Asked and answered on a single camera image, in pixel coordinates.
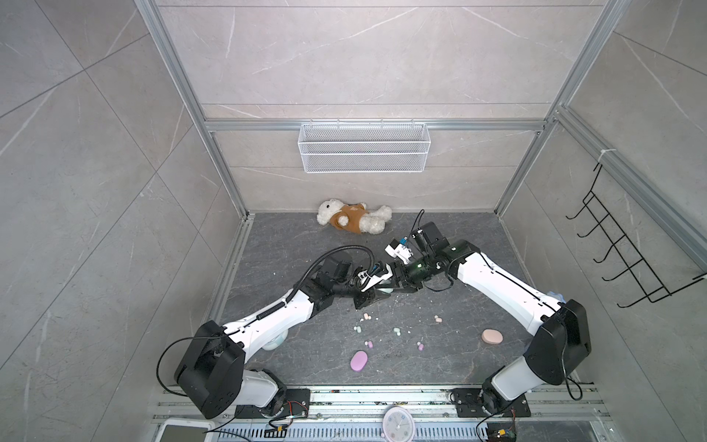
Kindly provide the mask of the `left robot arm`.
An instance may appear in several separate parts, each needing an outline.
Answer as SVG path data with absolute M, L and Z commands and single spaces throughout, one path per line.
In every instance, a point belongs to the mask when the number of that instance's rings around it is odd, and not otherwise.
M 261 350 L 279 346 L 289 330 L 327 309 L 335 298 L 351 298 L 362 309 L 401 287 L 412 252 L 396 242 L 386 248 L 392 262 L 360 250 L 368 264 L 353 267 L 355 246 L 340 246 L 316 259 L 281 298 L 240 320 L 220 325 L 204 323 L 186 338 L 187 350 L 174 380 L 176 395 L 187 397 L 206 419 L 222 414 L 230 405 L 251 406 L 276 416 L 286 401 L 286 386 L 268 370 L 247 370 L 248 361 Z

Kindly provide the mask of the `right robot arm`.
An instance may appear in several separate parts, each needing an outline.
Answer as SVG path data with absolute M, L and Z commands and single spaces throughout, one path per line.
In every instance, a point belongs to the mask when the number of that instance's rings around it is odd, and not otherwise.
M 486 414 L 501 414 L 542 384 L 564 385 L 573 400 L 582 399 L 581 387 L 571 376 L 591 353 L 587 311 L 582 304 L 539 292 L 469 241 L 449 242 L 433 222 L 414 227 L 401 241 L 390 241 L 386 252 L 394 259 L 395 287 L 416 291 L 443 274 L 451 283 L 480 291 L 531 334 L 524 354 L 482 384 L 478 402 Z

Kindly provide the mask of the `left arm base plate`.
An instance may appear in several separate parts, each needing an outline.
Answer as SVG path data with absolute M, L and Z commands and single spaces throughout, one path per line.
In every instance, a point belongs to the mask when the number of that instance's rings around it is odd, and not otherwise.
M 239 419 L 289 419 L 291 414 L 294 414 L 296 417 L 305 416 L 309 413 L 310 396 L 310 389 L 288 389 L 285 393 L 278 393 L 275 398 L 263 408 L 252 405 L 238 405 L 235 414 Z

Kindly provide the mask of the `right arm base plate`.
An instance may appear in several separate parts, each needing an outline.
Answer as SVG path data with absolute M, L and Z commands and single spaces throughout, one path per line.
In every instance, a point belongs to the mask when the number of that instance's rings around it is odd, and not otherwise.
M 525 395 L 514 401 L 496 398 L 481 388 L 456 388 L 449 399 L 460 418 L 486 418 L 496 412 L 501 417 L 530 417 L 530 407 Z

